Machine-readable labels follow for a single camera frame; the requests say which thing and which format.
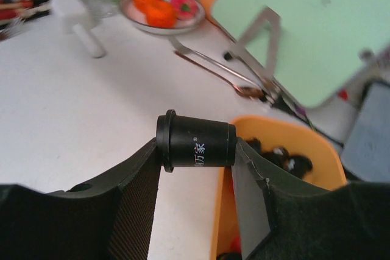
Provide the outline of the orange storage basket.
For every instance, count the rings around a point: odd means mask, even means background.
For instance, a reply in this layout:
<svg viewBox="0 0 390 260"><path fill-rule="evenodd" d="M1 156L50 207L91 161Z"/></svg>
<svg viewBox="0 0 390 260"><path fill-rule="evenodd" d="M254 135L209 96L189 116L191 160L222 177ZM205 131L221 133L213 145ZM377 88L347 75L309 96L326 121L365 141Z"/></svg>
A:
<svg viewBox="0 0 390 260"><path fill-rule="evenodd" d="M264 150L283 146L292 154L307 156L313 163L313 170L304 176L304 181L327 190L347 183L336 149L314 131L291 122L252 114L238 116L230 123L236 126L239 137L259 139ZM238 250L238 217L232 183L231 169L219 168L210 259Z"/></svg>

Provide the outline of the grey induction cooker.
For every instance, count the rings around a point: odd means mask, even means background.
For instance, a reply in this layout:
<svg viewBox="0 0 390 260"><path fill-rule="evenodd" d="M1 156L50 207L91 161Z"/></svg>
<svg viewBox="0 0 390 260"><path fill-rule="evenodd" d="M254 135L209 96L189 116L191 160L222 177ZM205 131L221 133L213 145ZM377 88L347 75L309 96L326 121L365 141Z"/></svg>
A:
<svg viewBox="0 0 390 260"><path fill-rule="evenodd" d="M389 84L368 86L352 127L341 162L354 177L369 182L389 182Z"/></svg>

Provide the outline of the silver fork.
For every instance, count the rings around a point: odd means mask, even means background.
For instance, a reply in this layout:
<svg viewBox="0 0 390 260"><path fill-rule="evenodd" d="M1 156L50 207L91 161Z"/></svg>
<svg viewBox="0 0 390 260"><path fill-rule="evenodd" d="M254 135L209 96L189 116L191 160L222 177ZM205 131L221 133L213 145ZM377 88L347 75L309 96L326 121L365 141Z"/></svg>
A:
<svg viewBox="0 0 390 260"><path fill-rule="evenodd" d="M210 64L215 65L215 66L221 68L222 70L230 73L231 75L236 76L236 77L242 79L243 81L245 81L245 82L247 82L247 83L249 83L249 84L251 84L251 85L253 85L253 86L257 87L257 88L261 88L261 86L257 82L255 82L255 81L245 77L244 75L242 75L242 74L240 74L240 73L230 69L229 67L227 67L227 66L223 65L222 63L220 63L220 62L218 62L218 61L216 61L216 60L206 56L205 54L202 54L202 53L200 53L198 51L192 50L192 49L184 46L176 37L170 36L170 37L168 37L168 40L172 44L174 49L177 52L181 53L182 55L193 54L193 55L195 55L197 57L200 57L201 59L209 62Z"/></svg>

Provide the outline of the fruit bowl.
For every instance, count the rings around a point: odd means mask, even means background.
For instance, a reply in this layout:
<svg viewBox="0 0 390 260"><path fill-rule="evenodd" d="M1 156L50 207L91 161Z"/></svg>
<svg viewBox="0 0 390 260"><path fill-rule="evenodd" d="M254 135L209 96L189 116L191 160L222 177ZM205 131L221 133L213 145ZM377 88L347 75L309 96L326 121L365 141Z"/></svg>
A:
<svg viewBox="0 0 390 260"><path fill-rule="evenodd" d="M190 32L205 18L196 0L119 0L119 11L137 29L156 35Z"/></svg>

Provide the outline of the black capsule number four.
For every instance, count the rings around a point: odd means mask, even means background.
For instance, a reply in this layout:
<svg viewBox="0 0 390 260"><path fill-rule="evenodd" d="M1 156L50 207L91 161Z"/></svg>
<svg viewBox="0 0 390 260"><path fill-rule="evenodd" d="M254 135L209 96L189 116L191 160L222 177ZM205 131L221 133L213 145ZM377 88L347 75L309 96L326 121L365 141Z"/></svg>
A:
<svg viewBox="0 0 390 260"><path fill-rule="evenodd" d="M235 163L236 127L227 122L179 116L157 119L158 155L166 172L177 167L227 167Z"/></svg>

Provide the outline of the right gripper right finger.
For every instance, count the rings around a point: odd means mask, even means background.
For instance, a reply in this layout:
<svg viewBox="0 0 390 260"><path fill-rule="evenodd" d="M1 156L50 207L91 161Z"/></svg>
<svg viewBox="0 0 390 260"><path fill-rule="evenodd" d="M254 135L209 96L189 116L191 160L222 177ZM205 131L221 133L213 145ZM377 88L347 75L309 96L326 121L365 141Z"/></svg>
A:
<svg viewBox="0 0 390 260"><path fill-rule="evenodd" d="M243 139L232 167L244 259L388 259L389 185L333 191L264 159Z"/></svg>

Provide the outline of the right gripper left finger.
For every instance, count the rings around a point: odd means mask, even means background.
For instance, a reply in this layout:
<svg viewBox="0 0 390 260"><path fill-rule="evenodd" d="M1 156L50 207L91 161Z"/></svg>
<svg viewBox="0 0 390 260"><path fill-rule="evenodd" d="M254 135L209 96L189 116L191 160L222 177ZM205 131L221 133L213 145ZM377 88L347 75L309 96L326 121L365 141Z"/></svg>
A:
<svg viewBox="0 0 390 260"><path fill-rule="evenodd" d="M146 259L160 178L156 142L69 191L1 186L2 259Z"/></svg>

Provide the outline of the copper spoon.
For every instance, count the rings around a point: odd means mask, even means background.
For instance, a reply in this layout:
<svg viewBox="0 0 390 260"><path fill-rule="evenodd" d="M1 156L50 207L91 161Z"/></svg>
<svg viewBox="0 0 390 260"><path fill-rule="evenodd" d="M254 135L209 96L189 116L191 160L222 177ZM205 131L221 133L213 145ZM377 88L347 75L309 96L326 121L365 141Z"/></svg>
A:
<svg viewBox="0 0 390 260"><path fill-rule="evenodd" d="M238 85L235 85L234 83L232 83L231 81L227 80L225 77L221 76L217 72L214 72L214 71L212 71L212 70L202 66L200 63L190 59L189 57L186 57L182 53L180 53L178 51L174 51L174 53L177 56L179 56L180 58L182 58L182 59L192 63L193 65L196 65L197 67L203 69L204 71L207 71L208 73L213 74L214 76L220 78L221 80L223 80L224 82L229 84L235 90L237 95L239 95L239 96L241 96L243 98L246 98L246 99L265 99L266 98L265 93L261 89L254 88L254 87L249 87L249 86L238 86Z"/></svg>

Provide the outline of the black capsule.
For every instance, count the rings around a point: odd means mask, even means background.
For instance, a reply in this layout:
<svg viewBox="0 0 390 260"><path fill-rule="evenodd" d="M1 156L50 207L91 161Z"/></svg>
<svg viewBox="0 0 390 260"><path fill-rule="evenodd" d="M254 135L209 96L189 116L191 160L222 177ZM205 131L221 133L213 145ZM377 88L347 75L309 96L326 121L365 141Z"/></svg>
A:
<svg viewBox="0 0 390 260"><path fill-rule="evenodd" d="M303 155L292 155L286 163L286 171L299 179L302 179L312 169L311 160Z"/></svg>
<svg viewBox="0 0 390 260"><path fill-rule="evenodd" d="M262 153L262 144L261 144L261 141L257 138L251 138L251 139L247 139L246 140L246 143L252 148L254 149L254 151L256 151L256 153L259 153L261 154Z"/></svg>
<svg viewBox="0 0 390 260"><path fill-rule="evenodd" d="M264 152L262 157L283 169L289 158L289 152L286 148L278 146L274 147L271 151Z"/></svg>

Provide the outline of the green cutting board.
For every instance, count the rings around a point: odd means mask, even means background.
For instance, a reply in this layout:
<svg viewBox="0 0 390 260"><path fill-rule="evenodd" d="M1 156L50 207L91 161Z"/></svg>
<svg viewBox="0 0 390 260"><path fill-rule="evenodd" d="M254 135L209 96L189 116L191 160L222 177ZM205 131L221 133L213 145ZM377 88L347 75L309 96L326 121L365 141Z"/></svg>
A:
<svg viewBox="0 0 390 260"><path fill-rule="evenodd" d="M305 108L324 104L389 46L389 0L215 0L234 41L271 9L280 24L274 82Z"/></svg>

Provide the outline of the white plastic scoop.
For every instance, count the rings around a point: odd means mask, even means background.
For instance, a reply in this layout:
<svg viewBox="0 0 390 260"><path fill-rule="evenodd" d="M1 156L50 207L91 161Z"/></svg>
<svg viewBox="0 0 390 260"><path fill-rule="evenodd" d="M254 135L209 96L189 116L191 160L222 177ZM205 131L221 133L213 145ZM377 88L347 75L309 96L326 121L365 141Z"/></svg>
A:
<svg viewBox="0 0 390 260"><path fill-rule="evenodd" d="M95 27L94 19L81 0L50 0L49 6L63 33L73 33L93 58L106 55L103 45L91 31Z"/></svg>

